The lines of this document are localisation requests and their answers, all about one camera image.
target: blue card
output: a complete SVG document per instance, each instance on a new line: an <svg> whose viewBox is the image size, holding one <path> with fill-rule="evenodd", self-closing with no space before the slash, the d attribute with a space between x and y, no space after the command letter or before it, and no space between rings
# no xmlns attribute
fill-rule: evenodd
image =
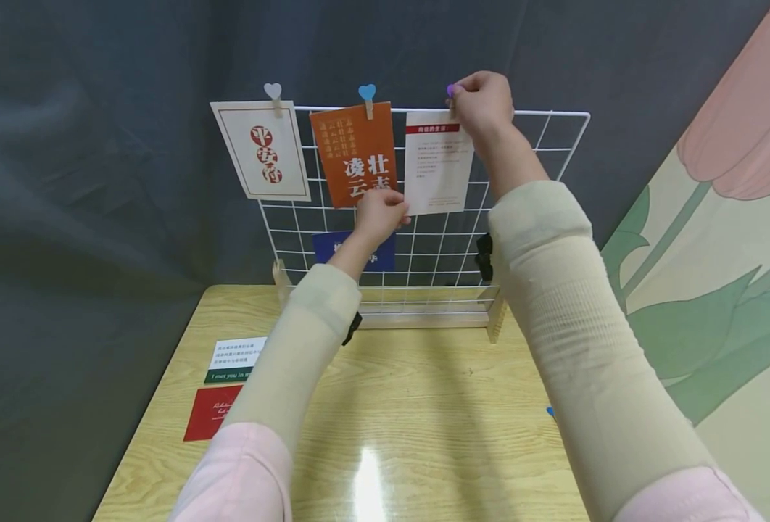
<svg viewBox="0 0 770 522"><path fill-rule="evenodd" d="M326 232L312 235L312 247L315 250L315 261L326 263L337 251L341 243L350 236L352 231ZM366 273L392 273L397 265L397 235L396 232L387 238L370 256L365 265Z"/></svg>

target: person's hand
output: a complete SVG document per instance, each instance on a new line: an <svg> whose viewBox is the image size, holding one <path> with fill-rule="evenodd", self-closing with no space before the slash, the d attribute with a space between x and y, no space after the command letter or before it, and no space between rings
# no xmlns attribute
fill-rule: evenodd
<svg viewBox="0 0 770 522"><path fill-rule="evenodd" d="M405 214L407 210L408 203L400 192L376 189L365 192L356 205L356 227L353 233L341 244L328 264L359 281L370 254L400 225L411 222L411 217Z"/></svg>
<svg viewBox="0 0 770 522"><path fill-rule="evenodd" d="M400 192L367 191L356 205L353 235L364 238L374 251L400 225L411 223L411 217L405 214L407 211L408 203Z"/></svg>
<svg viewBox="0 0 770 522"><path fill-rule="evenodd" d="M524 183L548 179L527 138L513 125L513 97L504 75L474 72L453 84L450 95L458 121L489 172L496 202Z"/></svg>
<svg viewBox="0 0 770 522"><path fill-rule="evenodd" d="M513 127L513 97L504 75L473 72L453 84L451 95L458 121L478 147Z"/></svg>

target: black clip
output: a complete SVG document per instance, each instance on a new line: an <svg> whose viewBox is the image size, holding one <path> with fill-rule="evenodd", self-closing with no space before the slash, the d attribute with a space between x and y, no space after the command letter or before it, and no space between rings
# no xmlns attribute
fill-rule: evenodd
<svg viewBox="0 0 770 522"><path fill-rule="evenodd" d="M348 342L350 342L351 339L353 339L353 332L359 328L360 324L362 324L362 314L356 312L356 317L353 318L353 323L350 323L350 329L347 330L347 338L344 340L344 342L341 343L342 346L346 345Z"/></svg>
<svg viewBox="0 0 770 522"><path fill-rule="evenodd" d="M475 246L478 247L478 254L475 256L475 264L478 265L481 279L490 282L493 276L492 262L490 260L492 254L492 236L484 234L483 236L478 237L478 241L475 241Z"/></svg>

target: wooden table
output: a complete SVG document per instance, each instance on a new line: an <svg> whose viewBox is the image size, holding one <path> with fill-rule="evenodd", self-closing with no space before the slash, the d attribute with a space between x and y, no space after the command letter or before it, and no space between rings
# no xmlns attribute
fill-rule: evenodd
<svg viewBox="0 0 770 522"><path fill-rule="evenodd" d="M274 286L199 302L94 520L165 521L207 441L183 443L214 344L268 335ZM296 521L587 521L544 388L507 315L483 328L359 330L315 391Z"/></svg>

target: white postcard with red border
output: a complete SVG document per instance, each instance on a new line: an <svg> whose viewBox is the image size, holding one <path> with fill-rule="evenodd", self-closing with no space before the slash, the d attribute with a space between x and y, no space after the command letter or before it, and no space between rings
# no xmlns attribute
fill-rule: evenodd
<svg viewBox="0 0 770 522"><path fill-rule="evenodd" d="M448 111L408 113L405 122L408 214L463 210L473 155L472 138Z"/></svg>
<svg viewBox="0 0 770 522"><path fill-rule="evenodd" d="M312 199L291 101L281 101L279 115L271 101L213 102L211 109L247 197Z"/></svg>

